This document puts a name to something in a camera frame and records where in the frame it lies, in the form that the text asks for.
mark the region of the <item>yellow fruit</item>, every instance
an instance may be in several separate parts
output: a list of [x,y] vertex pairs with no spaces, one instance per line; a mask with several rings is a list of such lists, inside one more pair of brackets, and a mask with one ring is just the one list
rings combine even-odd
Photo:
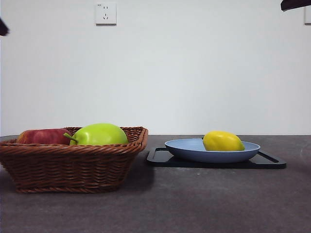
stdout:
[[233,133],[225,131],[210,131],[203,137],[206,150],[236,151],[244,150],[242,141]]

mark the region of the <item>electrical outlet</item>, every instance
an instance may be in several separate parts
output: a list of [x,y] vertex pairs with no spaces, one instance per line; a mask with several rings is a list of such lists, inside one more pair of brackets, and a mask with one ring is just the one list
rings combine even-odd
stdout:
[[99,2],[95,8],[96,25],[117,24],[117,4],[115,2]]

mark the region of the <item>pear stem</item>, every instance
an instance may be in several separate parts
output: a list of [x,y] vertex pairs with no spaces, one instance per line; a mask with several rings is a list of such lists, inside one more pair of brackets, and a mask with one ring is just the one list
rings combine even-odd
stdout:
[[78,140],[70,136],[68,133],[64,133],[64,136],[78,143]]

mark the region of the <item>basket rim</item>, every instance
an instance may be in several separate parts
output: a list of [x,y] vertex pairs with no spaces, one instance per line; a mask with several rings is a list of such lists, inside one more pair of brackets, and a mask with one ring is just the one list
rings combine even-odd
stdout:
[[145,147],[147,142],[145,138],[148,136],[148,129],[138,126],[138,127],[121,127],[122,129],[141,129],[141,132],[139,134],[138,140],[135,142],[127,143],[127,144],[106,144],[106,145],[64,145],[64,144],[38,144],[38,143],[31,143],[31,144],[22,144],[22,143],[16,143],[16,138],[6,140],[6,141],[0,141],[0,147],[19,147],[19,148],[63,148],[63,149],[81,149],[81,148],[120,148],[120,147],[135,147],[135,146],[143,146]]

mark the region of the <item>green pear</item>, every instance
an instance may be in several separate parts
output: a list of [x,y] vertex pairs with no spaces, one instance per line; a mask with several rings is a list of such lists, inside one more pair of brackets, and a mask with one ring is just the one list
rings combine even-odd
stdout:
[[79,129],[73,136],[65,133],[71,139],[70,145],[107,145],[127,144],[125,132],[110,123],[97,123]]

